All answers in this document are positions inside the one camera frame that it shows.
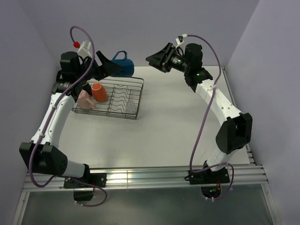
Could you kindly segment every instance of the metal frame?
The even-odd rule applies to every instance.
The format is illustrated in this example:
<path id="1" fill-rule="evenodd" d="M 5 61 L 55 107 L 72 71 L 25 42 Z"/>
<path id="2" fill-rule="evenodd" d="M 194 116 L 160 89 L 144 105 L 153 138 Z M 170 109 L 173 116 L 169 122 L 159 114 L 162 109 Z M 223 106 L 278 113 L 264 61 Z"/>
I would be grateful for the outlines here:
<path id="1" fill-rule="evenodd" d="M 91 169 L 91 173 L 107 173 L 105 189 L 141 189 L 141 188 L 179 188 L 190 187 L 189 182 L 184 180 L 188 174 L 188 166 L 141 168 L 141 169 Z M 45 183 L 49 175 L 35 174 L 39 183 Z M 44 188 L 38 188 L 31 182 L 27 174 L 23 192 L 39 191 L 74 191 L 64 189 L 64 178 L 55 178 Z M 268 180 L 261 165 L 235 165 L 234 185 L 267 184 Z M 201 185 L 202 187 L 215 186 L 215 184 Z M 76 188 L 75 190 L 92 190 L 92 188 Z"/>
<path id="2" fill-rule="evenodd" d="M 227 79 L 225 68 L 223 68 L 226 84 L 232 99 L 232 104 L 235 104 L 231 88 Z M 280 225 L 280 217 L 278 215 L 274 200 L 270 193 L 268 179 L 262 165 L 256 165 L 249 145 L 247 153 L 250 164 L 234 165 L 234 185 L 249 185 L 261 184 L 266 198 L 266 202 L 272 217 L 272 221 L 276 225 Z M 124 169 L 91 169 L 91 173 L 107 173 L 107 181 L 105 189 L 140 189 L 140 188 L 178 188 L 178 187 L 194 187 L 189 182 L 184 180 L 188 174 L 188 166 L 179 167 L 153 167 L 153 168 L 124 168 Z M 43 174 L 35 174 L 35 179 L 39 183 L 45 183 L 50 176 Z M 22 194 L 15 213 L 14 225 L 19 225 L 22 222 L 24 212 L 27 205 L 30 192 L 46 192 L 46 191 L 74 191 L 74 189 L 64 189 L 64 178 L 55 178 L 50 184 L 44 188 L 34 186 L 30 180 L 29 174 L 26 175 Z M 92 190 L 91 188 L 77 188 L 75 190 Z"/>
<path id="3" fill-rule="evenodd" d="M 30 192 L 21 192 L 20 200 L 17 206 L 17 209 L 15 211 L 15 217 L 13 220 L 12 225 L 21 225 L 23 216 L 25 213 L 25 209 L 27 206 L 28 198 L 29 198 Z"/>

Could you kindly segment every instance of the orange cup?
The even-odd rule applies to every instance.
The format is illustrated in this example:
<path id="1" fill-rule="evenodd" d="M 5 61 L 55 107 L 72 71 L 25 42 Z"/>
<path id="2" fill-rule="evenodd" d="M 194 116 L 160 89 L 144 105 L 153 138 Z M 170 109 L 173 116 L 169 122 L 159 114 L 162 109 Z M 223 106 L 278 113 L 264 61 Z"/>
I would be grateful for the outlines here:
<path id="1" fill-rule="evenodd" d="M 105 88 L 100 83 L 93 83 L 92 94 L 97 102 L 105 102 L 107 100 L 107 93 Z"/>

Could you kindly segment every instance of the blue mug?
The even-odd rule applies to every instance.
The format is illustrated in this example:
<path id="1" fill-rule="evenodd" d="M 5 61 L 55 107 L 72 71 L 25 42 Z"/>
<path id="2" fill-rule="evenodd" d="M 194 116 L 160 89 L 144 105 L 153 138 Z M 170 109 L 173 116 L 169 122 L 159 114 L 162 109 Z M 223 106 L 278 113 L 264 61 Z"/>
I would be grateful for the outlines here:
<path id="1" fill-rule="evenodd" d="M 121 60 L 117 60 L 116 57 L 119 55 L 119 53 L 124 53 L 125 57 Z M 127 58 L 127 52 L 126 51 L 118 51 L 117 54 L 113 57 L 111 62 L 114 62 L 120 66 L 122 66 L 122 70 L 114 73 L 111 76 L 114 77 L 132 77 L 133 73 L 135 72 L 135 66 L 133 64 L 133 61 Z"/>

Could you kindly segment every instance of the mug handle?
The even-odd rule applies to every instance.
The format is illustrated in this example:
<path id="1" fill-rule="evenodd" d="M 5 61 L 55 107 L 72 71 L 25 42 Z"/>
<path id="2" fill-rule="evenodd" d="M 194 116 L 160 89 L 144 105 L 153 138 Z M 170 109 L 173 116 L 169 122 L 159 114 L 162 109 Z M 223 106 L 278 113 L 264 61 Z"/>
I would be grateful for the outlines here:
<path id="1" fill-rule="evenodd" d="M 126 60 L 126 59 L 127 59 L 127 52 L 126 52 L 126 51 L 118 51 L 118 52 L 116 53 L 116 55 L 113 57 L 112 60 L 115 60 L 116 57 L 119 55 L 119 53 L 124 53 L 124 54 L 125 54 L 125 57 L 124 57 L 122 60 Z"/>
<path id="2" fill-rule="evenodd" d="M 93 109 L 96 108 L 95 103 L 93 103 L 92 100 L 90 100 L 89 98 L 87 98 L 86 100 L 89 102 L 90 106 L 91 106 Z"/>

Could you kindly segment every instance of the pink cup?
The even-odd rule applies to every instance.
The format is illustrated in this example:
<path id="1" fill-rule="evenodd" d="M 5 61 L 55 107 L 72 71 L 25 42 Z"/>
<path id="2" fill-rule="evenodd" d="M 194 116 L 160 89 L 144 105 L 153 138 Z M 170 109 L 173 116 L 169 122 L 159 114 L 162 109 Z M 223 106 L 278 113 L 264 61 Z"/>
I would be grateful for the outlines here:
<path id="1" fill-rule="evenodd" d="M 96 108 L 95 103 L 93 103 L 90 95 L 85 91 L 82 90 L 78 96 L 77 104 L 81 109 L 94 109 Z"/>

